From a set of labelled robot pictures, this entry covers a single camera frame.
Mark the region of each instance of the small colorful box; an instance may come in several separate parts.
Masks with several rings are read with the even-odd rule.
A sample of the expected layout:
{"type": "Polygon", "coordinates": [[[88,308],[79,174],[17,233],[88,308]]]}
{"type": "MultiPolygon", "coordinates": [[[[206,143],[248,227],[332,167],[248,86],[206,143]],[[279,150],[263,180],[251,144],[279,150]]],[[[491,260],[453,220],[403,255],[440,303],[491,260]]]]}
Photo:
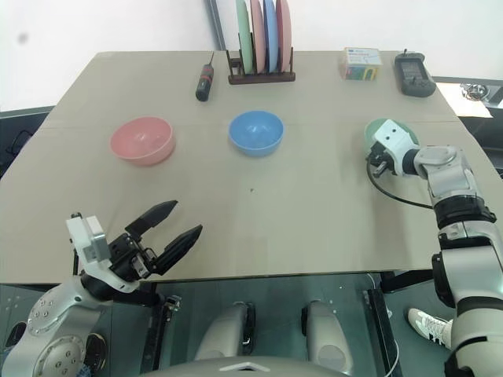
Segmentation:
{"type": "Polygon", "coordinates": [[[349,80],[372,81],[376,78],[382,64],[378,49],[360,49],[346,47],[344,49],[346,73],[349,80]]]}

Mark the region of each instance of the table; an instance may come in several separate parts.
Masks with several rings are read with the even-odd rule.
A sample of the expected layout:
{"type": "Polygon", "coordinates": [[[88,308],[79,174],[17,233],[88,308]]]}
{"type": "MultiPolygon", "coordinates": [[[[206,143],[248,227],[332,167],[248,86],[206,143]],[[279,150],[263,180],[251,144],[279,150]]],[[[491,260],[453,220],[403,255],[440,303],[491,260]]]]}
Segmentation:
{"type": "MultiPolygon", "coordinates": [[[[194,91],[209,53],[99,53],[0,182],[0,282],[69,276],[64,220],[75,211],[96,214],[110,241],[169,199],[178,207],[145,234],[145,246],[161,251],[194,225],[204,230],[172,270],[152,280],[431,268],[435,216],[371,186],[365,125],[389,117],[409,124],[425,145],[461,146],[497,215],[501,181],[438,91],[401,94],[394,55],[383,53],[375,82],[343,80],[340,52],[296,52],[295,82],[231,86],[219,52],[210,100],[201,103],[194,91]],[[253,109],[285,124],[280,148],[262,159],[241,155],[226,136],[230,120],[253,109]],[[166,119],[177,138],[173,156],[154,167],[134,167],[108,149],[116,127],[143,115],[166,119]]],[[[429,201],[419,178],[381,182],[429,201]]]]}

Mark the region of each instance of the pink plate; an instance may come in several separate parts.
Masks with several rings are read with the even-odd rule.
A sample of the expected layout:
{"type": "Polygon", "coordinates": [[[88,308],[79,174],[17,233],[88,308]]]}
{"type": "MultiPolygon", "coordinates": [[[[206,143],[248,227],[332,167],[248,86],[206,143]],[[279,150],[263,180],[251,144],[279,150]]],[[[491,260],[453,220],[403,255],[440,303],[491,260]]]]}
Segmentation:
{"type": "Polygon", "coordinates": [[[277,32],[280,42],[281,71],[286,71],[290,65],[290,50],[292,49],[292,22],[290,8],[286,0],[276,1],[277,32]]]}
{"type": "Polygon", "coordinates": [[[264,19],[259,0],[250,0],[251,23],[253,25],[253,41],[255,43],[255,59],[257,73],[266,67],[266,36],[264,35],[264,19]]]}

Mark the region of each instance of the plate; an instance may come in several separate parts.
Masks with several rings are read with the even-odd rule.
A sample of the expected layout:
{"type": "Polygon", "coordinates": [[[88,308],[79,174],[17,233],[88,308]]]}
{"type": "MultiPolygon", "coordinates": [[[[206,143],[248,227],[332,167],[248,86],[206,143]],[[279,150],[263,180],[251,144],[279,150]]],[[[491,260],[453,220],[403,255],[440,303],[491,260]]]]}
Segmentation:
{"type": "Polygon", "coordinates": [[[273,0],[264,0],[264,30],[269,53],[267,67],[269,72],[274,72],[277,68],[277,20],[273,0]]]}
{"type": "Polygon", "coordinates": [[[266,36],[264,35],[264,19],[259,0],[250,0],[251,24],[253,26],[253,41],[255,42],[255,61],[257,73],[266,67],[266,36]]]}
{"type": "Polygon", "coordinates": [[[287,0],[277,0],[276,3],[277,33],[280,43],[280,71],[286,71],[290,65],[292,50],[292,22],[287,0]]]}
{"type": "Polygon", "coordinates": [[[250,37],[250,21],[248,9],[244,0],[236,0],[237,23],[239,25],[239,39],[241,55],[243,56],[244,73],[253,73],[252,38],[250,37]]]}

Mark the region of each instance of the screwdriver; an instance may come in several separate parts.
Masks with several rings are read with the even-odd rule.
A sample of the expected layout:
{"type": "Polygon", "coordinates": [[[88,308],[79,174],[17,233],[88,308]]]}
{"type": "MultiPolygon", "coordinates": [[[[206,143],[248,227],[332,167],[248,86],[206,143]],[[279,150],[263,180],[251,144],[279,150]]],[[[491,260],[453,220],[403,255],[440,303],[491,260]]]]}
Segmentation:
{"type": "Polygon", "coordinates": [[[196,98],[199,101],[207,101],[207,98],[210,96],[211,82],[213,81],[213,67],[211,66],[211,62],[213,61],[214,55],[215,51],[211,54],[210,62],[203,66],[199,82],[197,83],[196,98]]]}

